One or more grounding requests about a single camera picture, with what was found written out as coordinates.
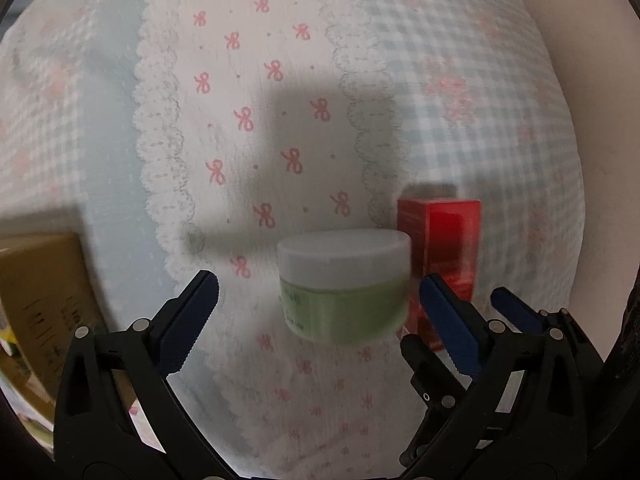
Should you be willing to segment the red rectangular box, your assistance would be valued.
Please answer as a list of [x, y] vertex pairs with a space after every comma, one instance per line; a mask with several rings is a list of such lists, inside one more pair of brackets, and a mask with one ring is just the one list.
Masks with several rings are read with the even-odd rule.
[[479, 200], [401, 197], [397, 203], [397, 229], [411, 238], [409, 315], [401, 333], [415, 334], [431, 350], [444, 345], [420, 306], [418, 288], [427, 274], [440, 275], [465, 301], [473, 297], [476, 280], [482, 203]]

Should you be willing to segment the checkered floral bed sheet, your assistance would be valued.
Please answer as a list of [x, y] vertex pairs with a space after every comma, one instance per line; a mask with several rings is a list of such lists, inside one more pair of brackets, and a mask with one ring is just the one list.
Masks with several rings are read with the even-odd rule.
[[119, 328], [218, 275], [171, 385], [241, 474], [400, 473], [424, 407], [397, 339], [295, 336], [276, 246], [390, 229], [404, 194], [482, 204], [482, 312], [567, 305], [582, 170], [522, 0], [34, 0], [2, 39], [4, 228], [81, 231]]

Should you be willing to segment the cardboard box with pink lining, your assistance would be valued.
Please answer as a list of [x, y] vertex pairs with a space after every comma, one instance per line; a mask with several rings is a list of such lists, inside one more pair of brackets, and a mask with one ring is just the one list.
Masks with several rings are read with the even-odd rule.
[[1, 241], [1, 377], [47, 422], [54, 419], [78, 326], [102, 328], [79, 238], [32, 234]]

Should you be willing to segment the light green cream jar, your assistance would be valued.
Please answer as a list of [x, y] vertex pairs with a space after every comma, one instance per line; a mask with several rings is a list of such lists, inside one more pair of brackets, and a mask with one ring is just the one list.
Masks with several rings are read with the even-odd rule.
[[285, 323], [299, 337], [356, 346], [408, 318], [411, 240], [403, 232], [298, 234], [280, 240], [277, 257]]

